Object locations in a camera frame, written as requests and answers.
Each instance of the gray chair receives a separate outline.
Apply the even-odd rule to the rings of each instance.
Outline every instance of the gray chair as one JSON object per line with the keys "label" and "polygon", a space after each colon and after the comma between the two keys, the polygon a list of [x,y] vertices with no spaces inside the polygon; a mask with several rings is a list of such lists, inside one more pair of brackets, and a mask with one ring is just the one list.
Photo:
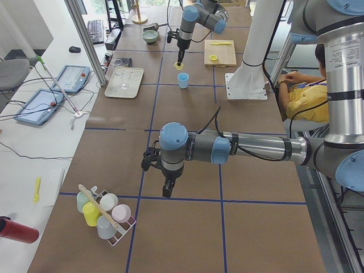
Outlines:
{"label": "gray chair", "polygon": [[0,57],[0,91],[15,91],[29,74],[26,59],[4,60]]}

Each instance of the green bowl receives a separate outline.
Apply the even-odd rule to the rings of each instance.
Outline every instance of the green bowl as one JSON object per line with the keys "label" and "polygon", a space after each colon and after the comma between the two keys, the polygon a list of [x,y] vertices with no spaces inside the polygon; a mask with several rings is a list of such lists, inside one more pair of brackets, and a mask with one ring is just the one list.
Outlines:
{"label": "green bowl", "polygon": [[147,30],[143,32],[142,36],[144,41],[146,41],[148,44],[151,44],[157,41],[159,33],[155,30]]}

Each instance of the white tray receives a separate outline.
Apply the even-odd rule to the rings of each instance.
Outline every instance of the white tray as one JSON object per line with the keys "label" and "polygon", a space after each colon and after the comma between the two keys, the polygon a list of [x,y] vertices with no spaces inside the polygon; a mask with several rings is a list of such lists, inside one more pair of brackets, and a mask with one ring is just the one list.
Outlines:
{"label": "white tray", "polygon": [[[105,96],[109,98],[135,98],[138,94],[140,82],[144,74],[143,68],[126,67],[125,74],[121,79],[115,73],[106,87]],[[119,84],[125,81],[129,85],[126,89],[118,88]]]}

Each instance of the small blue cup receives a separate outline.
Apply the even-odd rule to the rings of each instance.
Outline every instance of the small blue cup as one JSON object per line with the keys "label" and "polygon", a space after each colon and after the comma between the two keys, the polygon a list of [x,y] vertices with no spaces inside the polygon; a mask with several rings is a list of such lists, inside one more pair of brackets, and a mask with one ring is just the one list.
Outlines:
{"label": "small blue cup", "polygon": [[185,89],[188,86],[189,74],[187,73],[179,73],[177,75],[178,85],[181,89]]}

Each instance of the clear glass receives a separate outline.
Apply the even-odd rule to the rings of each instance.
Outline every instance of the clear glass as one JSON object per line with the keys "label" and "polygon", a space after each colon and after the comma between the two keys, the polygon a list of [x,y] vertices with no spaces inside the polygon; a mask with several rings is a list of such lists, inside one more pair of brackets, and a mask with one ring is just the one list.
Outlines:
{"label": "clear glass", "polygon": [[126,81],[123,80],[126,72],[124,63],[120,59],[115,59],[111,62],[111,65],[113,67],[114,74],[118,76],[121,80],[121,83],[118,85],[118,87],[120,89],[127,89],[129,85]]}

